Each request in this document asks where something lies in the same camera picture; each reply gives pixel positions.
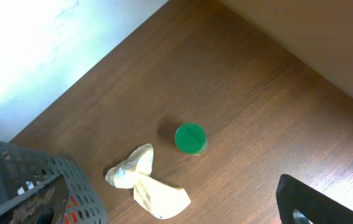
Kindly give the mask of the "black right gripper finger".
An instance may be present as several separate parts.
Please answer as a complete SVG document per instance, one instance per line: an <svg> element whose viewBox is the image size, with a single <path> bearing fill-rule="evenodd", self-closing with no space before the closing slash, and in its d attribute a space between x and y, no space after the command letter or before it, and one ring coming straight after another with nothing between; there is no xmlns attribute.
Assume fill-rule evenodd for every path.
<svg viewBox="0 0 353 224"><path fill-rule="evenodd" d="M282 224L353 223L353 211L288 174L280 176L276 202Z"/></svg>

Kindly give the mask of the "green lid jar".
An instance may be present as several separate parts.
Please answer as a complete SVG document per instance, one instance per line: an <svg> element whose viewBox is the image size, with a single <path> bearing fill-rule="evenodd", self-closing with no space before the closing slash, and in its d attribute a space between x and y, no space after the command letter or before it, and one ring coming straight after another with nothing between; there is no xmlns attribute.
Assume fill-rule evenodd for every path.
<svg viewBox="0 0 353 224"><path fill-rule="evenodd" d="M184 123L179 126L174 141L180 151L195 156L203 153L208 145L205 131L195 123Z"/></svg>

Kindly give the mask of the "beige paper bag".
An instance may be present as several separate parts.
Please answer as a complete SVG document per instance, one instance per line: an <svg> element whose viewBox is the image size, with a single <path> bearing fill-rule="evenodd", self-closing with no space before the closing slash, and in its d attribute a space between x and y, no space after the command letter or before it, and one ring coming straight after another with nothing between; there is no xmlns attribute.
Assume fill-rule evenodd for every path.
<svg viewBox="0 0 353 224"><path fill-rule="evenodd" d="M150 177L153 159L151 144L139 146L127 159L109 169L105 180L118 189L133 189L134 200L155 218L172 218L187 208L191 200L184 189Z"/></svg>

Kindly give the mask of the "orange biscuit packet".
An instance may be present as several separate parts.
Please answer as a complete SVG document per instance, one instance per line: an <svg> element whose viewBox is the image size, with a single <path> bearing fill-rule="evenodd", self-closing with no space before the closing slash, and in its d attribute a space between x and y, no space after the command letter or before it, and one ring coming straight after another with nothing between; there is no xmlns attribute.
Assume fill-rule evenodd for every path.
<svg viewBox="0 0 353 224"><path fill-rule="evenodd" d="M66 211L64 213L64 224L82 224L85 216L80 210L79 203L74 195L69 196Z"/></svg>

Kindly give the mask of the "grey plastic basket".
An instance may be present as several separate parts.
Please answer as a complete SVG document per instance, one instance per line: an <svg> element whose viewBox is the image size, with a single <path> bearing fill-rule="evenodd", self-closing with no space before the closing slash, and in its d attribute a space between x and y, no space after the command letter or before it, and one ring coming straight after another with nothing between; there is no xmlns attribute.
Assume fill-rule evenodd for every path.
<svg viewBox="0 0 353 224"><path fill-rule="evenodd" d="M60 174L85 216L82 223L106 224L104 206L85 173L73 161L0 141L0 204Z"/></svg>

